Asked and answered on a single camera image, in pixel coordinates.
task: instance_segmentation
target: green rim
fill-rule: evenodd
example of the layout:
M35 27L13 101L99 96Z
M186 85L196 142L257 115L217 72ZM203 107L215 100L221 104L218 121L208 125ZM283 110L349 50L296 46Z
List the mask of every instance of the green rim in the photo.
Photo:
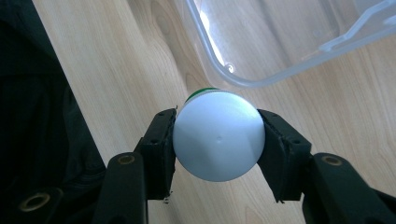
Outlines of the green rim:
M195 91L191 96L189 96L189 98L187 98L186 102L188 102L192 97L194 97L195 95L197 95L203 91L214 91L214 90L218 90L218 88L210 87L210 88L203 88L198 91Z

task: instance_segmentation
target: wood grain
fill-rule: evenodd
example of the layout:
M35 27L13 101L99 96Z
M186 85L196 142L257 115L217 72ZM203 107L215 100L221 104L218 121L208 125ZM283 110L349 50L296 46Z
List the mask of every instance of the wood grain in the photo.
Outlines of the wood grain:
M35 0L105 162L132 151L153 116L207 87L170 1ZM281 115L314 147L345 157L374 188L396 195L396 36L270 87L240 90ZM169 204L150 223L304 223L301 203L275 203L260 169L224 183L178 162Z

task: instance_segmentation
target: black cloth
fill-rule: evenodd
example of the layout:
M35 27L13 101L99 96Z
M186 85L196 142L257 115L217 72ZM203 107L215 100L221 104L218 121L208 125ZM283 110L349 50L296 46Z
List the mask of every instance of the black cloth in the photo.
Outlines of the black cloth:
M106 167L57 60L0 21L0 216L33 189L79 193Z

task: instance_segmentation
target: clear plastic container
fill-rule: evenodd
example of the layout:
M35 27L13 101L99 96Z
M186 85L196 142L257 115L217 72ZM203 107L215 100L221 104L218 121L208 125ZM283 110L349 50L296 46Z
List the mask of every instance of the clear plastic container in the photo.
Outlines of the clear plastic container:
M261 87L396 33L396 0L175 0L209 82Z

